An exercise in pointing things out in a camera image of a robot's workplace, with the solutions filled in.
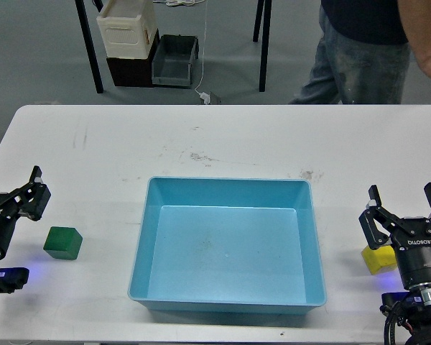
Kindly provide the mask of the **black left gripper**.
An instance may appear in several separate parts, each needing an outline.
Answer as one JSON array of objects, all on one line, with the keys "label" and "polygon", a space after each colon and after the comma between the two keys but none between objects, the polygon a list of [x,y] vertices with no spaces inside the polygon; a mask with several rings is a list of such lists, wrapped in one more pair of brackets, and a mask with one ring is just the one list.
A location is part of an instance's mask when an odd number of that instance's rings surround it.
[{"label": "black left gripper", "polygon": [[23,216],[39,221],[50,196],[38,165],[33,167],[29,181],[22,187],[11,193],[0,193],[0,254],[7,253],[17,220]]}]

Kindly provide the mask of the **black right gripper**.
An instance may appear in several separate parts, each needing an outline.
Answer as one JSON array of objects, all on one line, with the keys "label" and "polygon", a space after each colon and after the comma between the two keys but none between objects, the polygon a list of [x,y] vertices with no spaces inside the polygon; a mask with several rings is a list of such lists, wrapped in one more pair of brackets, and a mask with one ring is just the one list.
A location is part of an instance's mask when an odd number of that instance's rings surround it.
[{"label": "black right gripper", "polygon": [[[371,250],[388,243],[394,249],[404,289],[431,285],[431,214],[428,218],[402,218],[388,212],[381,202],[379,190],[372,185],[369,202],[358,217]],[[431,208],[431,182],[424,187]]]}]

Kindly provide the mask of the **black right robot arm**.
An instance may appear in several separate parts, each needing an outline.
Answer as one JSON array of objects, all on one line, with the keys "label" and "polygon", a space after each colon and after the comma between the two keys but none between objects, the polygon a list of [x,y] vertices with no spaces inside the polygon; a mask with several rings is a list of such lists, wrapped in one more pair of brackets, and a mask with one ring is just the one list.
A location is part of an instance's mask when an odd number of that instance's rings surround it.
[{"label": "black right robot arm", "polygon": [[[431,182],[424,187],[431,208]],[[369,249],[391,247],[404,292],[384,293],[380,311],[385,315],[384,343],[395,344],[396,329],[405,328],[407,344],[431,344],[431,213],[400,218],[387,211],[376,185],[358,217]]]}]

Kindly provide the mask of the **person's forearm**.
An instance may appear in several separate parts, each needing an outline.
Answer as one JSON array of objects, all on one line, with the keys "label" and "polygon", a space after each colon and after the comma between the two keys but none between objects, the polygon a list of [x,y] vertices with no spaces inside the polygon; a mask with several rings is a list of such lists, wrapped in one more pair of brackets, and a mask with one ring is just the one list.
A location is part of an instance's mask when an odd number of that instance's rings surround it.
[{"label": "person's forearm", "polygon": [[399,16],[418,65],[431,58],[431,0],[398,1]]}]

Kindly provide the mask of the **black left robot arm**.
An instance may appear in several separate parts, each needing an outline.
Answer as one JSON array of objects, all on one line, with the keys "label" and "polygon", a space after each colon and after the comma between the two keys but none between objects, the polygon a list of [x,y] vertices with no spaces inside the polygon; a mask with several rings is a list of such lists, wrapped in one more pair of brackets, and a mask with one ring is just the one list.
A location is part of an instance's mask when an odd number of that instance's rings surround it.
[{"label": "black left robot arm", "polygon": [[[5,258],[15,226],[19,218],[39,221],[48,204],[51,193],[42,182],[42,171],[34,166],[28,183],[9,193],[0,193],[0,260]],[[13,293],[28,281],[25,267],[0,269],[0,293]]]}]

